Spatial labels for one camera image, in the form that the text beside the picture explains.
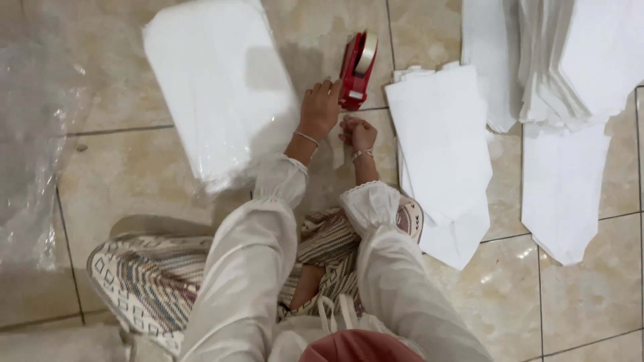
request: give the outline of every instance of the white sleeve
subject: white sleeve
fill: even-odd
[[[307,169],[276,155],[259,171],[253,200],[219,227],[208,254],[179,361],[265,361],[278,292],[296,258],[292,208],[302,199]]]
[[[450,302],[430,282],[422,253],[396,226],[400,193],[376,181],[341,196],[360,236],[357,281],[369,314],[436,361],[492,361]]]

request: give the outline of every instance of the hand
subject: hand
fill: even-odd
[[[345,116],[340,122],[340,128],[345,133],[339,137],[347,146],[353,147],[353,154],[372,148],[378,136],[378,130],[369,122],[350,115]]]
[[[337,104],[340,88],[342,88],[342,80],[335,83],[326,80],[321,84],[317,83],[312,90],[304,93],[299,132],[318,142],[331,132],[340,113],[340,106]]]

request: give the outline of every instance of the white outfit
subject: white outfit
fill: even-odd
[[[382,182],[341,196],[362,237],[357,277],[367,314],[357,321],[343,308],[344,321],[303,316],[276,324],[278,292],[298,247],[292,209],[307,180],[306,167],[285,155],[262,165],[254,200],[231,213],[214,236],[179,361],[298,361],[336,324],[389,333],[425,360],[492,361],[429,281],[418,245],[395,225],[400,194]]]

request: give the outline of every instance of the patterned cloth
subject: patterned cloth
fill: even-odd
[[[397,225],[418,242],[422,210],[401,198]],[[364,312],[357,290],[355,263],[361,238],[340,208],[310,213],[302,227],[298,261],[278,298],[278,319],[319,315],[317,300],[338,303],[341,294],[353,297],[357,315]],[[98,246],[87,270],[99,295],[129,332],[147,335],[177,356],[183,331],[203,281],[212,236],[123,234]],[[289,310],[303,264],[323,266],[318,294]]]

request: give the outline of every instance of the lace cuff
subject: lace cuff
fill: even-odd
[[[307,167],[283,153],[269,157],[259,168],[253,200],[285,202],[296,207],[307,189]]]
[[[364,237],[381,225],[396,225],[401,194],[382,181],[354,187],[340,196],[355,231]]]

